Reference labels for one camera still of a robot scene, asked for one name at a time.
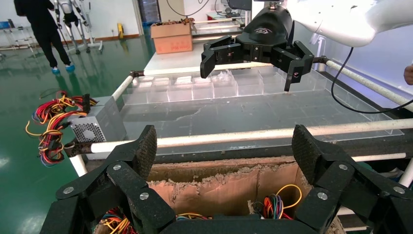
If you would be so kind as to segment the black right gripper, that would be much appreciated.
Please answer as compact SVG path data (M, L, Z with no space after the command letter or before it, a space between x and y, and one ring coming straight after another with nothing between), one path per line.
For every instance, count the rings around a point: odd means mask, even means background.
M266 7L234 39L223 36L204 44L201 53L200 75L207 78L216 65L244 61L272 63L286 73L284 91L311 71L314 55L301 42L290 46L288 38L293 20L282 6Z

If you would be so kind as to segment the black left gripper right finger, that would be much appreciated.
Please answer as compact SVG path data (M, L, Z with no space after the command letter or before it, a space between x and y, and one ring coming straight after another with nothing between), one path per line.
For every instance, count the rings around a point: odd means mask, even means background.
M315 139L303 125L292 137L295 161L312 186L294 219L316 233L327 231L340 207L352 210L375 234L413 231L413 193L360 166L339 146Z

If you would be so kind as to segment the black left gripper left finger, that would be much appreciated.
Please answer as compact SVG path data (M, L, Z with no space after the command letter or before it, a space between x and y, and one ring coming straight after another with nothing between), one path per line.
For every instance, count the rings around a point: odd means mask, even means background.
M175 212L147 183L156 151L153 125L137 140L117 145L102 165L57 190L41 233L89 234L115 207L138 233L162 232L175 221Z

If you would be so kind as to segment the bystander bare hand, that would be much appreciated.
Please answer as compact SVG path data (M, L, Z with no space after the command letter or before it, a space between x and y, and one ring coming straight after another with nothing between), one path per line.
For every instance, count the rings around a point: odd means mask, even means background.
M403 76L408 85L413 85L413 64L405 68Z

